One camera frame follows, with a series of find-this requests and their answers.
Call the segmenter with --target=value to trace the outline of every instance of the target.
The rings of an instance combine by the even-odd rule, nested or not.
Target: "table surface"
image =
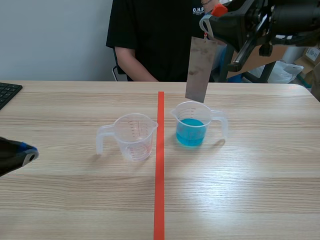
[[[0,135],[40,157],[0,179],[1,240],[152,240],[155,146],[123,159],[98,127],[128,113],[157,119],[165,92],[166,240],[319,240],[320,103],[292,84],[211,83],[224,111],[199,148],[175,138],[170,115],[185,83],[11,81],[23,90],[0,111]]]

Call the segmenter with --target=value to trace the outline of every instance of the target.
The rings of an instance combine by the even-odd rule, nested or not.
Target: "keyboard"
[[[0,110],[22,89],[21,85],[0,82]]]

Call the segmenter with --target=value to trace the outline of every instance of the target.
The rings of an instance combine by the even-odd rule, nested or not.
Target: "metal sheet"
[[[192,37],[185,97],[205,101],[207,87],[217,49],[217,42]]]

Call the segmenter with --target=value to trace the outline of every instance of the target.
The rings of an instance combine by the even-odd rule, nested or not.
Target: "measuring cup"
[[[124,115],[112,125],[102,126],[96,135],[96,153],[102,154],[104,137],[114,137],[123,156],[132,161],[143,161],[151,154],[152,134],[158,123],[146,115]]]
[[[186,101],[179,104],[171,114],[176,118],[176,138],[186,146],[202,144],[211,121],[220,121],[222,137],[228,137],[228,120],[221,111],[211,110],[206,105]]]

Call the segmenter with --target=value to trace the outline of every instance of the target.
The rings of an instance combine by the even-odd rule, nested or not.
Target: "white plastic bag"
[[[262,71],[265,66],[257,67],[250,71],[251,74],[257,78],[261,77]],[[282,61],[276,61],[273,70],[268,79],[269,84],[288,84],[294,80],[299,73],[304,69],[303,66],[284,63]]]

